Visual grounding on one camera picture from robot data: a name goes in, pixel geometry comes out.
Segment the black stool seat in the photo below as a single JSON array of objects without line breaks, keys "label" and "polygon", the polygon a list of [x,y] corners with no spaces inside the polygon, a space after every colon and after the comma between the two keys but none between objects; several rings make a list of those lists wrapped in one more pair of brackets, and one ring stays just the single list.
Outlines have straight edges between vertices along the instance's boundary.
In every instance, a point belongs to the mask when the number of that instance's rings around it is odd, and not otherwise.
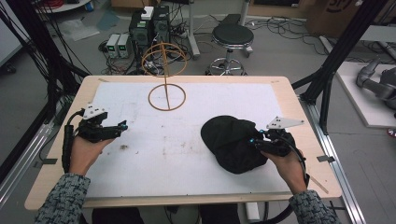
[{"label": "black stool seat", "polygon": [[213,40],[227,49],[247,48],[253,42],[254,34],[245,26],[221,24],[213,29]]}]

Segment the person's left hand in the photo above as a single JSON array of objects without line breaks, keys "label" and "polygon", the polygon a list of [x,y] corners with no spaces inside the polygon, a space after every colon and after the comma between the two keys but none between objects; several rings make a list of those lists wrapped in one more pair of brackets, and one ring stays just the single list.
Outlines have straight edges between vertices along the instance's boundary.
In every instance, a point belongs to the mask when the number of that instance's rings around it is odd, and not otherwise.
[{"label": "person's left hand", "polygon": [[108,139],[98,143],[92,143],[76,136],[72,147],[69,173],[76,175],[87,174],[105,146],[110,144],[113,140],[114,139]]}]

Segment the black cloth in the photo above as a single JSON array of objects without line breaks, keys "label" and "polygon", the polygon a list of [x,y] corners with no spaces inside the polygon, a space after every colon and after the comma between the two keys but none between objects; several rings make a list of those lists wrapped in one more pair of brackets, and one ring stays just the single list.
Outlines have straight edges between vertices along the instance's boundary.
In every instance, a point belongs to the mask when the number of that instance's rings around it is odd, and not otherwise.
[{"label": "black cloth", "polygon": [[242,174],[268,160],[249,143],[253,137],[263,139],[255,127],[249,120],[218,116],[204,124],[201,136],[221,167],[233,174]]},{"label": "black cloth", "polygon": [[144,224],[136,207],[95,208],[92,211],[93,224]]}]

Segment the white panel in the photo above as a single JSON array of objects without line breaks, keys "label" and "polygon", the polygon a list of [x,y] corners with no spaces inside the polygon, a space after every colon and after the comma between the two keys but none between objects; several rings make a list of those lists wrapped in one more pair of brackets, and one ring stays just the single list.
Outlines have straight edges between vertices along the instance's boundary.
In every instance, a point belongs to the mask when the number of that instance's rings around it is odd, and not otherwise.
[{"label": "white panel", "polygon": [[[201,138],[219,115],[265,125],[281,111],[270,85],[179,83],[185,104],[162,112],[148,103],[155,83],[102,83],[93,103],[108,111],[104,126],[126,119],[129,129],[110,144],[88,172],[89,198],[289,192],[271,162],[234,175],[221,168]],[[169,87],[170,101],[180,92]]]},{"label": "white panel", "polygon": [[361,37],[361,40],[396,43],[396,27],[371,25]]},{"label": "white panel", "polygon": [[[343,63],[337,71],[338,77],[367,127],[396,127],[396,119],[393,117],[395,111],[376,98],[372,91],[359,88],[355,83],[359,71],[366,65],[367,63]],[[379,82],[382,71],[393,67],[394,65],[380,64],[371,80]]]}]

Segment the cardboard box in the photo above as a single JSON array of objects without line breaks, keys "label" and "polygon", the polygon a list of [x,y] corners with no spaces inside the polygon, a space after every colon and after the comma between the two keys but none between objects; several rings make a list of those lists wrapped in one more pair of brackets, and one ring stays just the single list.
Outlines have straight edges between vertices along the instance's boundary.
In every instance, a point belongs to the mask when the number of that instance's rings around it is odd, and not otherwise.
[{"label": "cardboard box", "polygon": [[144,8],[156,7],[161,0],[111,0],[112,7]]},{"label": "cardboard box", "polygon": [[311,35],[340,37],[360,6],[358,0],[319,0],[309,9],[306,30]]}]

